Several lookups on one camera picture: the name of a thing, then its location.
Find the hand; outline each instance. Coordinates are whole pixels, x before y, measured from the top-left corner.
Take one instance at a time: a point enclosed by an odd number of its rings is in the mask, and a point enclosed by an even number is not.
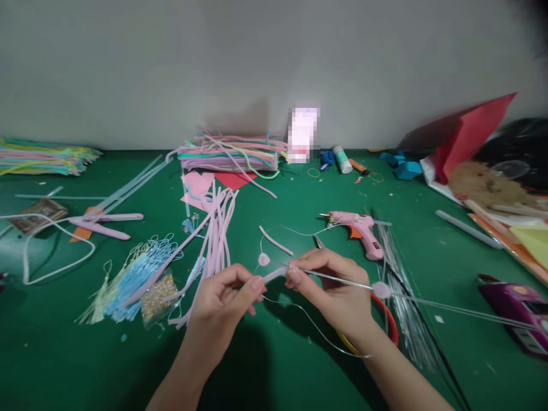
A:
[[[205,380],[226,352],[234,330],[244,316],[256,314],[253,303],[263,300],[267,289],[261,276],[234,264],[204,280],[196,297],[180,349],[185,366]]]
[[[327,248],[312,249],[290,263],[301,269],[369,285],[369,277],[363,268]],[[299,291],[320,310],[335,329],[355,345],[366,341],[369,331],[378,328],[371,315],[371,297],[366,289],[322,277],[320,280],[323,288],[320,288],[306,273],[298,269],[290,269],[286,277],[288,288]]]

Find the pink pom pom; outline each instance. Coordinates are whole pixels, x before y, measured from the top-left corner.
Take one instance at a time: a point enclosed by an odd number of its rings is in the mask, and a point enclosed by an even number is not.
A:
[[[270,264],[270,257],[265,253],[259,254],[259,265],[261,267],[266,267],[268,264]]]
[[[375,293],[375,295],[382,300],[385,300],[392,296],[392,290],[390,290],[390,287],[382,281],[374,283],[373,285],[371,285],[371,287],[373,287],[373,292]]]

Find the glue stick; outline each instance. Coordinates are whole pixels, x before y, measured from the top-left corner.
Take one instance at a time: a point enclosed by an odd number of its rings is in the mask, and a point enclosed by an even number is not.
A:
[[[341,146],[335,146],[333,147],[333,154],[335,155],[335,158],[337,159],[337,163],[339,164],[339,167],[341,168],[341,172],[343,174],[348,174],[352,171],[352,165],[350,164],[350,161],[348,161],[348,157],[344,153],[344,150]]]

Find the colored paper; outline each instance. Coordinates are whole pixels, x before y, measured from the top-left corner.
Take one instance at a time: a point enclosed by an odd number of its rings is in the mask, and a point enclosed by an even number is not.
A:
[[[543,266],[531,255],[531,253],[525,248],[523,244],[513,244],[507,237],[501,235],[497,230],[495,230],[491,225],[485,221],[482,217],[477,216],[476,214],[469,214],[469,216],[489,235],[493,238],[499,240],[506,250],[512,255],[513,258],[518,260],[527,268],[531,273],[535,274],[537,278],[544,282],[545,286],[548,287],[548,271],[544,269]]]
[[[541,266],[548,269],[548,225],[518,225],[510,231],[535,257]]]
[[[94,208],[95,208],[95,206],[88,207],[87,210],[86,210],[86,214],[89,213]],[[89,240],[91,238],[91,234],[93,234],[92,230],[88,230],[88,229],[82,228],[82,227],[76,227],[76,230],[74,231],[74,235],[77,235],[78,237],[81,237],[85,240]],[[81,240],[77,239],[76,237],[70,237],[69,243],[76,243],[77,241],[81,241]]]
[[[197,171],[191,171],[190,173],[185,174],[184,177],[181,176],[183,184],[187,185],[187,193],[181,198],[181,201],[199,208],[200,210],[204,210],[202,201],[196,200],[195,198],[192,198],[192,196],[199,199],[204,198],[214,179],[215,174],[210,172],[205,172],[200,175]]]
[[[254,172],[249,172],[247,175],[252,179],[255,180],[257,178],[257,175]],[[215,173],[215,177],[217,180],[219,180],[225,187],[231,188],[233,191],[238,190],[239,188],[243,187],[247,183],[249,183],[249,180],[244,177],[242,173]]]
[[[447,184],[451,172],[478,152],[497,129],[516,94],[491,100],[459,118],[455,134],[437,149],[436,174],[440,183]]]

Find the wooden stick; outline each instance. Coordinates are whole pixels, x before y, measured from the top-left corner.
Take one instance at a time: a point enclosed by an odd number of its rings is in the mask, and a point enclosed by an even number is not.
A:
[[[483,217],[491,225],[491,227],[497,230],[500,234],[504,235],[504,237],[507,237],[513,244],[519,244],[519,240],[510,231],[508,231],[508,229],[502,225],[501,222],[491,217],[491,215],[481,208],[474,200],[464,200],[463,203],[478,216]]]
[[[512,214],[548,219],[548,212],[535,210],[534,208],[531,208],[531,207],[511,207],[509,205],[496,204],[496,205],[492,205],[489,208],[497,211],[509,212]]]

